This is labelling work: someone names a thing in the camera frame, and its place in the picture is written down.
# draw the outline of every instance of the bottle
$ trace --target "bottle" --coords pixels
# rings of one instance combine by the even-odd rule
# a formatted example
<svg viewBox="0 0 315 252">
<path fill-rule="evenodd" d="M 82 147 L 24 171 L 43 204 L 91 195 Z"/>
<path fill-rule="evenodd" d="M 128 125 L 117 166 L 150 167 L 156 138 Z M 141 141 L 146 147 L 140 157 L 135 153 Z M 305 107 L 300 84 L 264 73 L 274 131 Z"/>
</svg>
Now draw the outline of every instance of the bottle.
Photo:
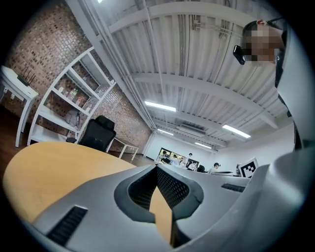
<svg viewBox="0 0 315 252">
<path fill-rule="evenodd" d="M 92 104 L 90 104 L 86 109 L 85 111 L 89 113 L 90 109 L 92 108 Z"/>
<path fill-rule="evenodd" d="M 72 89 L 68 95 L 69 100 L 73 100 L 74 96 L 75 96 L 75 89 Z"/>
<path fill-rule="evenodd" d="M 79 105 L 79 104 L 81 103 L 81 101 L 82 101 L 82 98 L 79 97 L 79 98 L 77 99 L 77 101 L 75 102 L 75 105 Z"/>
</svg>

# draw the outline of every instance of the fluorescent light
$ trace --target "fluorescent light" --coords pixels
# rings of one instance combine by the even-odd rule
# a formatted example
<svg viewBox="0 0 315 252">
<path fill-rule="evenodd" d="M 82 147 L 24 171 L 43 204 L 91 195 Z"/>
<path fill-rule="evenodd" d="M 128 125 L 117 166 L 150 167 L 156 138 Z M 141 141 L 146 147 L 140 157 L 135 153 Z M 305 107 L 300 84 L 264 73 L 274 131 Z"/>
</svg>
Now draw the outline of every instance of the fluorescent light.
<svg viewBox="0 0 315 252">
<path fill-rule="evenodd" d="M 234 132 L 234 133 L 236 133 L 236 134 L 239 134 L 239 135 L 241 135 L 241 136 L 243 136 L 243 137 L 245 137 L 245 138 L 251 137 L 250 135 L 247 135 L 247 134 L 245 134 L 244 132 L 241 132 L 241 131 L 238 130 L 238 129 L 232 128 L 232 127 L 229 126 L 229 125 L 224 125 L 223 128 L 228 129 L 228 130 L 230 130 L 230 131 L 232 131 L 232 132 Z"/>
<path fill-rule="evenodd" d="M 165 105 L 161 105 L 161 104 L 157 104 L 157 103 L 153 103 L 153 102 L 149 102 L 149 101 L 145 101 L 145 103 L 148 106 L 152 106 L 152 107 L 156 107 L 156 108 L 162 108 L 162 109 L 167 109 L 167 110 L 176 112 L 176 108 L 173 108 L 173 107 L 169 107 L 169 106 L 165 106 Z"/>
<path fill-rule="evenodd" d="M 203 145 L 203 144 L 199 144 L 199 143 L 195 143 L 195 144 L 200 145 L 200 146 L 202 146 L 202 147 L 206 147 L 206 148 L 212 149 L 212 147 L 209 147 L 209 146 L 207 146 L 207 145 Z"/>
<path fill-rule="evenodd" d="M 166 132 L 166 131 L 161 130 L 161 129 L 159 129 L 159 128 L 158 128 L 157 130 L 160 131 L 161 133 L 166 133 L 166 134 L 169 134 L 169 135 L 172 135 L 172 136 L 174 135 L 174 134 L 172 134 L 172 133 Z"/>
</svg>

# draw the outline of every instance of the camera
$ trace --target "camera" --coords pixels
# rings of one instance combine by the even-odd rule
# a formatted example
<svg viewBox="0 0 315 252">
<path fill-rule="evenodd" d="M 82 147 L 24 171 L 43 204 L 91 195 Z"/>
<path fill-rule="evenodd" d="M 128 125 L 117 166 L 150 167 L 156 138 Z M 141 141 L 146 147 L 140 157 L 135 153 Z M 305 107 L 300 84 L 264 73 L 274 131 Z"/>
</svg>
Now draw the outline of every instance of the camera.
<svg viewBox="0 0 315 252">
<path fill-rule="evenodd" d="M 234 46 L 233 55 L 241 65 L 245 64 L 245 54 L 239 45 Z"/>
</svg>

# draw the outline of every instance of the white shelf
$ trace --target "white shelf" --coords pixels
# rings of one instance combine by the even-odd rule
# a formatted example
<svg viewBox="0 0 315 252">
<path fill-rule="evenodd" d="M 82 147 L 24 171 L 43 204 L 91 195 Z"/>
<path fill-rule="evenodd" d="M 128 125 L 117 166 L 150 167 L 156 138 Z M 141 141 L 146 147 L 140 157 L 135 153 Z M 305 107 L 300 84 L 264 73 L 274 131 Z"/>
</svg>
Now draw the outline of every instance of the white shelf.
<svg viewBox="0 0 315 252">
<path fill-rule="evenodd" d="M 79 88 L 81 88 L 89 96 L 94 96 L 100 100 L 100 97 L 89 87 L 88 84 L 85 83 L 85 81 L 79 76 L 79 74 L 77 74 L 77 72 L 72 67 L 69 68 L 67 74 L 79 86 Z"/>
<path fill-rule="evenodd" d="M 35 124 L 31 139 L 36 142 L 46 141 L 65 142 L 67 137 Z"/>
<path fill-rule="evenodd" d="M 102 69 L 97 64 L 91 53 L 87 53 L 81 60 L 81 63 L 88 70 L 89 74 L 100 84 L 110 85 L 110 81 Z"/>
<path fill-rule="evenodd" d="M 63 117 L 61 117 L 60 115 L 56 114 L 54 111 L 50 110 L 49 108 L 47 108 L 46 106 L 42 105 L 39 111 L 39 115 L 50 120 L 51 122 L 60 125 L 61 127 L 64 127 L 66 129 L 69 129 L 71 131 L 74 131 L 76 133 L 79 132 L 79 130 L 77 130 L 75 127 L 71 126 L 70 124 L 68 124 Z"/>
<path fill-rule="evenodd" d="M 71 101 L 69 98 L 67 98 L 66 96 L 64 96 L 62 93 L 60 93 L 57 89 L 53 88 L 52 91 L 58 95 L 61 99 L 65 100 L 67 103 L 69 103 L 71 106 L 73 106 L 74 108 L 76 108 L 77 110 L 81 111 L 83 114 L 89 116 L 90 114 L 88 112 L 86 112 L 83 108 L 79 107 L 78 105 L 76 105 L 73 101 Z"/>
</svg>

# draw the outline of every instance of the brick wall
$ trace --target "brick wall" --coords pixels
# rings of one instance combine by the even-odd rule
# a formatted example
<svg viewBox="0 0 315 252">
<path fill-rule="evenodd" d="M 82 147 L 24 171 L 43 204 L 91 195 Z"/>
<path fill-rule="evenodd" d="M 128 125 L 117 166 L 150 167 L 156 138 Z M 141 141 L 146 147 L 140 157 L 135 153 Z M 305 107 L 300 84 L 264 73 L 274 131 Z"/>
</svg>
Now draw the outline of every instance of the brick wall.
<svg viewBox="0 0 315 252">
<path fill-rule="evenodd" d="M 68 64 L 90 47 L 90 42 L 63 0 L 53 1 L 30 19 L 12 45 L 5 62 L 7 67 L 18 74 L 21 74 L 28 66 L 31 70 L 30 75 L 33 73 L 36 75 L 31 87 L 39 93 L 39 96 L 31 109 L 29 123 L 32 122 L 41 99 L 54 79 Z M 110 76 L 98 55 L 94 51 L 92 55 L 106 75 Z M 73 68 L 82 78 L 85 77 L 92 89 L 96 88 L 94 80 L 79 63 Z M 73 83 L 64 76 L 56 88 L 60 86 L 70 91 Z M 97 93 L 102 95 L 107 88 L 99 89 Z M 22 102 L 17 98 L 11 100 L 10 95 L 11 93 L 7 92 L 1 104 L 12 113 L 21 116 Z M 86 99 L 84 94 L 78 94 L 78 96 L 82 96 L 82 103 L 84 103 Z M 72 109 L 71 105 L 56 94 L 50 94 L 45 105 L 61 116 Z M 113 120 L 117 136 L 137 146 L 143 147 L 151 134 L 150 129 L 117 85 L 98 107 L 93 118 L 98 115 L 104 115 Z M 67 134 L 66 129 L 44 118 L 39 117 L 37 123 L 52 131 Z M 121 148 L 120 144 L 115 143 L 111 150 L 119 151 Z"/>
</svg>

